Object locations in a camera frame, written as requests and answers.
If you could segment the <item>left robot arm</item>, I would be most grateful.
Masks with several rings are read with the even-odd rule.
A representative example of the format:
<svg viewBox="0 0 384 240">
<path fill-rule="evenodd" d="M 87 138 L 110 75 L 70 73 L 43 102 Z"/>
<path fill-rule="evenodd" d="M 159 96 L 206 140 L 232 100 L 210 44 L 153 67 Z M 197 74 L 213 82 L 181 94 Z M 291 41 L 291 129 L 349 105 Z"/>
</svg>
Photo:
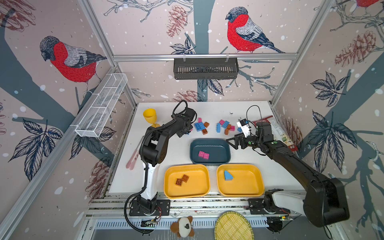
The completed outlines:
<svg viewBox="0 0 384 240">
<path fill-rule="evenodd" d="M 166 158 L 170 138 L 190 133 L 192 124 L 197 119 L 197 113 L 186 107 L 180 113 L 173 112 L 171 118 L 170 122 L 160 127 L 149 127 L 139 149 L 145 170 L 144 186 L 140 191 L 140 197 L 144 200 L 152 201 L 157 197 L 159 165 Z"/>
</svg>

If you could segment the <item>blue sloped lego brick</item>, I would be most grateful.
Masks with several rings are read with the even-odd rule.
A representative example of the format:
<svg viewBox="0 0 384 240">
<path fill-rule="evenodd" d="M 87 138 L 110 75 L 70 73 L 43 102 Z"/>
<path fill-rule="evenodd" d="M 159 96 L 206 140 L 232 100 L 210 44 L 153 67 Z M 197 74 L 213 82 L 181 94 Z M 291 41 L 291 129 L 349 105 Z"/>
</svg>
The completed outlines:
<svg viewBox="0 0 384 240">
<path fill-rule="evenodd" d="M 233 175 L 230 174 L 228 171 L 224 171 L 224 177 L 225 181 L 232 181 L 234 179 Z"/>
</svg>

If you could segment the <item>yellow tray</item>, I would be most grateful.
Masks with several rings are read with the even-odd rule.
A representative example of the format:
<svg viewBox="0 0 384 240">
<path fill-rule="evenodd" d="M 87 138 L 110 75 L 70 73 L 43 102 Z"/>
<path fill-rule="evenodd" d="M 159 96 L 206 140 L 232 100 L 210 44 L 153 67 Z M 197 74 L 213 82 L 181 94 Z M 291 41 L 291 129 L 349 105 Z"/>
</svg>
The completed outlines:
<svg viewBox="0 0 384 240">
<path fill-rule="evenodd" d="M 225 181 L 224 171 L 233 175 Z M 261 171 L 250 164 L 225 164 L 217 168 L 217 186 L 225 197 L 260 197 L 265 193 Z"/>
<path fill-rule="evenodd" d="M 180 165 L 166 170 L 164 193 L 169 199 L 203 197 L 210 189 L 209 171 L 204 165 Z"/>
</svg>

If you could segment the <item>brown lego brick front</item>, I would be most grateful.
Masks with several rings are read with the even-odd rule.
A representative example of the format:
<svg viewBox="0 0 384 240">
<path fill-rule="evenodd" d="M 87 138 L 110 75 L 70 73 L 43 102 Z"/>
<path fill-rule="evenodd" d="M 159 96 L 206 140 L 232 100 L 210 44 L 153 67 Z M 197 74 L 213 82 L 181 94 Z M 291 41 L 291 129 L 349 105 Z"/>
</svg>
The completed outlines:
<svg viewBox="0 0 384 240">
<path fill-rule="evenodd" d="M 189 176 L 183 175 L 182 180 L 183 180 L 183 182 L 187 183 L 189 180 Z"/>
</svg>

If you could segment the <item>woven bamboo plate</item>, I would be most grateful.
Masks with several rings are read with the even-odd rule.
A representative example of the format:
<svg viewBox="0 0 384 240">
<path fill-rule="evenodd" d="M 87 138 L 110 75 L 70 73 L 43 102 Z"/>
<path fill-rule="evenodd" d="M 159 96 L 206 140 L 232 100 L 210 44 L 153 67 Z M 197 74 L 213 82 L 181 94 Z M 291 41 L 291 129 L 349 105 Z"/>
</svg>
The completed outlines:
<svg viewBox="0 0 384 240">
<path fill-rule="evenodd" d="M 215 240 L 254 240 L 249 221 L 237 212 L 225 212 L 215 224 Z"/>
</svg>

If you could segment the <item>blue upright lego brick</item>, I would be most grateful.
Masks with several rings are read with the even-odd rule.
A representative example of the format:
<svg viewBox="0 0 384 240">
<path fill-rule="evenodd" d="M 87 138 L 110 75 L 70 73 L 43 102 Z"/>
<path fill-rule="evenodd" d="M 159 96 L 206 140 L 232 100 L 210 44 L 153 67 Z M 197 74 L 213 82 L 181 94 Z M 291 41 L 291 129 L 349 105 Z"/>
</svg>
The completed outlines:
<svg viewBox="0 0 384 240">
<path fill-rule="evenodd" d="M 220 123 L 217 123 L 217 125 L 216 125 L 216 132 L 217 133 L 221 132 L 221 124 Z"/>
</svg>

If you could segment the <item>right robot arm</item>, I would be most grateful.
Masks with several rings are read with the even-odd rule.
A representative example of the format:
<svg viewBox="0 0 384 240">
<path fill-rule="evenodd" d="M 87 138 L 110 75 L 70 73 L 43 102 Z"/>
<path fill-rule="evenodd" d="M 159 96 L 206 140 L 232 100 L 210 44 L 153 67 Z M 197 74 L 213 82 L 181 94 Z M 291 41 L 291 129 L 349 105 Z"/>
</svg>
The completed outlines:
<svg viewBox="0 0 384 240">
<path fill-rule="evenodd" d="M 304 188 L 303 191 L 273 189 L 264 194 L 264 209 L 274 213 L 287 209 L 307 217 L 316 227 L 325 227 L 350 218 L 345 187 L 297 158 L 282 141 L 276 141 L 269 123 L 257 123 L 256 134 L 243 132 L 226 142 L 234 149 L 251 147 L 284 167 Z"/>
</svg>

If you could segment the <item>small pink lego brick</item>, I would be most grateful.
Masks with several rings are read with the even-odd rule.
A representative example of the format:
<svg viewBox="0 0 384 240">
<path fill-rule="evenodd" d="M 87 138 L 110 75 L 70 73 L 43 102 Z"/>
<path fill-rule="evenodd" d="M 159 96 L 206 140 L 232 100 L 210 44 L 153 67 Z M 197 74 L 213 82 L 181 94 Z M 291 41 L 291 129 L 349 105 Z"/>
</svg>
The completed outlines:
<svg viewBox="0 0 384 240">
<path fill-rule="evenodd" d="M 208 159 L 209 159 L 209 157 L 210 157 L 210 154 L 208 154 L 208 153 L 204 153 L 204 156 L 203 156 L 203 158 L 204 158 L 205 160 L 208 160 Z"/>
</svg>

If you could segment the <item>black hanging basket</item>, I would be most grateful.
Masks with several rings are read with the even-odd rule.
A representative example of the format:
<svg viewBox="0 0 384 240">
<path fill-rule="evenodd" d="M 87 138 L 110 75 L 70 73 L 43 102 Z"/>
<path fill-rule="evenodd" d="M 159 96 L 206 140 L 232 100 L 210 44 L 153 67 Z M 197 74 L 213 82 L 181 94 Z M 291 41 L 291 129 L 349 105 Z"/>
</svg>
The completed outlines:
<svg viewBox="0 0 384 240">
<path fill-rule="evenodd" d="M 176 80 L 230 80 L 239 73 L 237 58 L 186 58 L 174 60 Z"/>
</svg>

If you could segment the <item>large blue lego brick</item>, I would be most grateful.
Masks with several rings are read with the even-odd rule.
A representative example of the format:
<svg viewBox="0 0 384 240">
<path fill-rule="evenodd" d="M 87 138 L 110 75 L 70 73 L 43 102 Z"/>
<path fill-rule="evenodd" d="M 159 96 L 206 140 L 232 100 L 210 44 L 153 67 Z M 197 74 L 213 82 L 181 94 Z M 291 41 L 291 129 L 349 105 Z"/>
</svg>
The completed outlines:
<svg viewBox="0 0 384 240">
<path fill-rule="evenodd" d="M 194 126 L 198 132 L 200 132 L 206 128 L 204 123 L 202 123 L 202 122 L 194 123 Z"/>
</svg>

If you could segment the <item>left yellow tray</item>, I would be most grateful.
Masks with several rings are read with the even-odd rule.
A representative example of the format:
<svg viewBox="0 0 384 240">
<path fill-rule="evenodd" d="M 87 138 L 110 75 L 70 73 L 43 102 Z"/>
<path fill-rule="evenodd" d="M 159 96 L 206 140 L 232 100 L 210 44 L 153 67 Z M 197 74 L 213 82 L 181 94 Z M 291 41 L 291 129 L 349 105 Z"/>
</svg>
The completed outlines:
<svg viewBox="0 0 384 240">
<path fill-rule="evenodd" d="M 180 165 L 166 170 L 164 193 L 169 199 L 203 197 L 210 189 L 209 171 L 204 165 Z"/>
</svg>

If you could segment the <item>snack package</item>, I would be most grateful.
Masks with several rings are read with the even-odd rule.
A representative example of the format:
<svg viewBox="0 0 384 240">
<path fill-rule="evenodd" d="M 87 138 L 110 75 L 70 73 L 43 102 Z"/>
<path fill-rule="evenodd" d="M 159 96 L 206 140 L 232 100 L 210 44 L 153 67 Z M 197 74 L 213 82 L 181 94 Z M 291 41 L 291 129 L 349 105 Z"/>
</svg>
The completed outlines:
<svg viewBox="0 0 384 240">
<path fill-rule="evenodd" d="M 291 149 L 292 152 L 296 152 L 299 150 L 298 147 L 293 142 L 293 140 L 285 132 L 285 130 L 278 124 L 274 116 L 271 115 L 266 118 L 254 121 L 254 124 L 257 124 L 257 123 L 269 123 L 272 128 L 272 134 L 274 135 L 274 140 L 282 141 L 285 145 L 287 145 Z"/>
</svg>

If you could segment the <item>dark teal tray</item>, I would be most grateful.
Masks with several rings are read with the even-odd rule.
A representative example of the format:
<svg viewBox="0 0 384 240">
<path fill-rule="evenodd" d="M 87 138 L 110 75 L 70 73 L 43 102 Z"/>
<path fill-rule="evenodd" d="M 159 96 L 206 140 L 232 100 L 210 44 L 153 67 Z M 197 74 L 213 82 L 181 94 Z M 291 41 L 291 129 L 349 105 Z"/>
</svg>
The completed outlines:
<svg viewBox="0 0 384 240">
<path fill-rule="evenodd" d="M 210 154 L 208 160 L 198 156 L 199 151 Z M 224 139 L 200 138 L 190 144 L 190 160 L 194 164 L 205 166 L 219 166 L 231 160 L 230 146 Z"/>
</svg>

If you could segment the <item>plush toy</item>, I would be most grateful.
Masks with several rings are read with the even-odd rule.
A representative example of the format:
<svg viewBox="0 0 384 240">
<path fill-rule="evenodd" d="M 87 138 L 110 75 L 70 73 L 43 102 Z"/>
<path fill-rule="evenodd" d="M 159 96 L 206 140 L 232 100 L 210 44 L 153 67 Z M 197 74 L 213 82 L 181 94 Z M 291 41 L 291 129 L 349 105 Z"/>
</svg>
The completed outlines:
<svg viewBox="0 0 384 240">
<path fill-rule="evenodd" d="M 195 232 L 192 222 L 192 216 L 179 218 L 177 222 L 171 224 L 170 230 L 179 238 L 193 237 Z"/>
</svg>

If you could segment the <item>right yellow tray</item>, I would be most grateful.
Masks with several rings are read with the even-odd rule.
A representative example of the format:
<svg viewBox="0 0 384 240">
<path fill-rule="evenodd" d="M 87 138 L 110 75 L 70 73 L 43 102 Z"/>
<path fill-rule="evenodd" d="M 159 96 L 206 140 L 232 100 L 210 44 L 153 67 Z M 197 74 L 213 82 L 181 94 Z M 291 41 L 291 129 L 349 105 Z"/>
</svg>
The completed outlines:
<svg viewBox="0 0 384 240">
<path fill-rule="evenodd" d="M 233 175 L 225 181 L 224 171 Z M 225 197 L 260 197 L 265 193 L 261 171 L 250 164 L 225 164 L 217 168 L 217 186 Z"/>
</svg>

